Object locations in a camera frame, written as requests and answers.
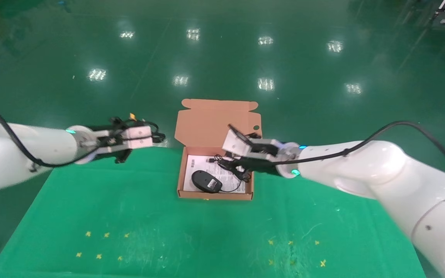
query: box flap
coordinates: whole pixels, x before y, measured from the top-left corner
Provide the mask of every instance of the box flap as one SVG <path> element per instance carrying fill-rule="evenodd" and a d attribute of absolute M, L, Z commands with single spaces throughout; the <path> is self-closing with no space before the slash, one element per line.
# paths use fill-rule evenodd
<path fill-rule="evenodd" d="M 228 124 L 244 134 L 262 134 L 260 114 L 250 112 L 256 102 L 185 99 L 182 104 L 188 109 L 178 112 L 175 138 L 185 146 L 221 147 Z"/>

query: robotic arm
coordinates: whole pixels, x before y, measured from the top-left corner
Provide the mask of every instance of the robotic arm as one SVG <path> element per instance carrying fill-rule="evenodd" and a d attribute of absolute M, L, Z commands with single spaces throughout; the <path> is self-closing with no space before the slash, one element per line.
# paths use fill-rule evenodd
<path fill-rule="evenodd" d="M 116 163 L 123 163 L 133 149 L 150 147 L 165 138 L 157 132 L 157 125 L 134 117 L 126 121 L 111 118 L 110 122 L 60 130 L 0 121 L 0 188 L 73 163 L 111 156 L 116 157 Z"/>
<path fill-rule="evenodd" d="M 230 128 L 223 149 L 243 157 L 238 163 L 246 168 L 275 167 L 284 178 L 302 176 L 378 200 L 445 277 L 445 172 L 409 157 L 388 141 L 300 146 L 246 138 Z"/>

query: reflective floor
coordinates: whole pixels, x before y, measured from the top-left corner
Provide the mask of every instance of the reflective floor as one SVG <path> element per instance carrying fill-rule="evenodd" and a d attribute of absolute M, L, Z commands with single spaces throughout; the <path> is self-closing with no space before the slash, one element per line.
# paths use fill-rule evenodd
<path fill-rule="evenodd" d="M 439 2 L 0 0 L 0 113 L 66 128 L 133 112 L 173 139 L 184 98 L 259 103 L 266 137 L 364 139 L 395 120 L 445 145 Z M 420 134 L 384 139 L 445 171 Z M 46 177 L 0 191 L 0 249 Z"/>

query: cardboard box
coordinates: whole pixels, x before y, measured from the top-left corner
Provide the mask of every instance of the cardboard box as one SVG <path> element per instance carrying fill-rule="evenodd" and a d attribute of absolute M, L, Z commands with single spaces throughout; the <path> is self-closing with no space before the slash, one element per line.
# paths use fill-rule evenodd
<path fill-rule="evenodd" d="M 189 100 L 182 101 L 186 110 L 178 112 L 175 138 L 185 145 L 183 148 L 178 196 L 181 198 L 251 200 L 254 193 L 254 173 L 246 186 L 245 193 L 205 193 L 183 190 L 187 156 L 223 155 L 222 144 L 228 134 L 228 124 L 244 134 L 256 132 L 262 135 L 261 117 L 250 111 L 257 108 L 256 102 L 237 102 L 232 100 Z"/>

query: green tablecloth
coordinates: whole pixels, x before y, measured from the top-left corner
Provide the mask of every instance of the green tablecloth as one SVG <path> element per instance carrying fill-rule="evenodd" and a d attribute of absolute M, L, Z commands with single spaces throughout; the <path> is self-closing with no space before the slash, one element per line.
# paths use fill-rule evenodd
<path fill-rule="evenodd" d="M 148 148 L 54 170 L 0 277 L 424 277 L 374 200 L 265 174 L 253 201 L 180 199 L 180 157 Z"/>

